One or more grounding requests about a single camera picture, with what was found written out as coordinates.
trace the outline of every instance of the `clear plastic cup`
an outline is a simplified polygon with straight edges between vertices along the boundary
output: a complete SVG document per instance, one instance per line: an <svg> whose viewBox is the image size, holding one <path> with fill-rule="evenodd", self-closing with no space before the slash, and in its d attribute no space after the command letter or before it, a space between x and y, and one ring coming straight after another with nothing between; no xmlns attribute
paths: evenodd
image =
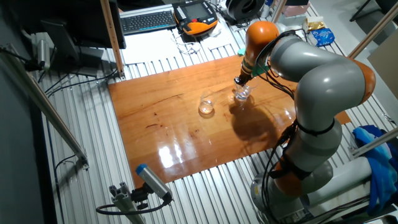
<svg viewBox="0 0 398 224"><path fill-rule="evenodd" d="M216 100L216 95L213 91L204 91L200 96L199 112L203 114L212 113L214 111Z"/></svg>
<svg viewBox="0 0 398 224"><path fill-rule="evenodd" d="M251 92L258 86L258 79L255 77L252 80L248 81L244 86L238 85L235 83L236 91L235 91L235 100L238 103L244 103L249 98Z"/></svg>

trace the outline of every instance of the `metal slatted platform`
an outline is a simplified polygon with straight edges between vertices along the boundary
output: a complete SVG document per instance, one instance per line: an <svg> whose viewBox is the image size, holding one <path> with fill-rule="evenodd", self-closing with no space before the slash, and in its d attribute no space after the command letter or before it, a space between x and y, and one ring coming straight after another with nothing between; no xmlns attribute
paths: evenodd
<svg viewBox="0 0 398 224"><path fill-rule="evenodd" d="M307 14L316 16L311 7ZM225 22L222 25L229 30ZM176 29L171 31L176 37ZM126 79L139 78L155 73L174 70L198 63L216 60L235 55L244 47L245 30L229 32L231 43L214 50L202 46L197 54L178 55L146 63L135 63L125 66ZM344 55L335 42L324 47L325 50ZM104 57L114 61L113 53L108 50ZM56 83L61 76L47 76L42 82L46 90ZM63 86L91 80L93 78L68 75L61 82ZM119 78L109 82L121 82ZM90 82L64 89L50 97L58 113L70 128L77 141L85 148L90 168L76 167L76 159L70 159L57 170L60 180L61 201L58 201L55 190L54 173L51 170L53 194L56 204L58 222L62 223L60 203L63 208L65 223L129 223L124 216L105 216L95 212L95 208L111 203L110 185L126 182L134 188L131 171L124 151L118 122L113 110L107 84ZM384 118L384 110L375 96L356 108L347 110L352 122L343 125L343 139L335 155L330 159L334 167L342 166L351 160L348 148L354 146L352 130L360 125L374 124L382 129L391 130L393 124ZM49 164L73 155L66 143L44 118L45 138ZM264 171L269 152L260 152L237 159L167 185L174 194L175 201L155 213L145 214L147 223L259 223L257 213L250 199L249 188L255 175ZM160 205L159 199L150 197L150 207Z"/></svg>

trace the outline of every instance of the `metal rod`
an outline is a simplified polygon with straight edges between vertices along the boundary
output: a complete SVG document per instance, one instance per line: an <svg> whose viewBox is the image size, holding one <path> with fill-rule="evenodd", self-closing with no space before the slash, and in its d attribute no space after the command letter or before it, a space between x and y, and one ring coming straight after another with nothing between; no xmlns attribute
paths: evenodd
<svg viewBox="0 0 398 224"><path fill-rule="evenodd" d="M386 25L398 15L398 2L387 12L387 14L377 23L376 26L366 35L366 37L349 53L349 58L356 58L365 47L386 27Z"/></svg>
<svg viewBox="0 0 398 224"><path fill-rule="evenodd" d="M12 52L16 52L14 48L9 45ZM52 123L53 127L58 131L63 140L68 144L70 149L77 155L83 168L88 168L87 156L83 149L80 147L75 137L62 121L55 108L52 106L51 102L39 87L37 82L30 76L29 73L25 71L21 61L9 54L0 54L0 58L16 76L19 83L22 85L24 90L29 94L29 96L34 100L35 104L40 108L46 118Z"/></svg>
<svg viewBox="0 0 398 224"><path fill-rule="evenodd" d="M378 147L381 144L397 136L398 136L398 128L394 128L393 130L387 132L386 134L383 134L382 136L378 137L374 141L367 143L366 145L360 147L359 149L354 149L353 156L354 158L357 158L358 156L364 154L365 152L368 152L369 150L374 149L375 147Z"/></svg>
<svg viewBox="0 0 398 224"><path fill-rule="evenodd" d="M272 15L271 22L277 23L279 20L280 15L282 14L282 9L284 8L287 0L280 0L278 6L276 7L274 14Z"/></svg>

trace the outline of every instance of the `wooden table top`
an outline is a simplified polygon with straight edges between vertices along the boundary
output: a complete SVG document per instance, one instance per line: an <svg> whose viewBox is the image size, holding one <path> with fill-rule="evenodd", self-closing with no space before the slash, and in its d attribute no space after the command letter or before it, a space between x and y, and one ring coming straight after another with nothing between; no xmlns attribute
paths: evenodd
<svg viewBox="0 0 398 224"><path fill-rule="evenodd" d="M294 102L259 80L248 102L238 106L233 79L241 62L232 56L109 85L136 186L143 183L135 173L142 163L170 182L274 146L295 119ZM205 90L217 95L211 118L198 112ZM338 119L350 122L345 112Z"/></svg>

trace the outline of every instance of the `black keyboard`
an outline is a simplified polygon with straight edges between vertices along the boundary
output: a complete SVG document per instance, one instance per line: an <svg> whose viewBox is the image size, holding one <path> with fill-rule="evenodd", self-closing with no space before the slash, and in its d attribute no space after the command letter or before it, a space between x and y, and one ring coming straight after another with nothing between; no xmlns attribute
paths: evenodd
<svg viewBox="0 0 398 224"><path fill-rule="evenodd" d="M136 34L152 30L175 27L176 23L172 11L154 12L139 16L121 18L123 33Z"/></svg>

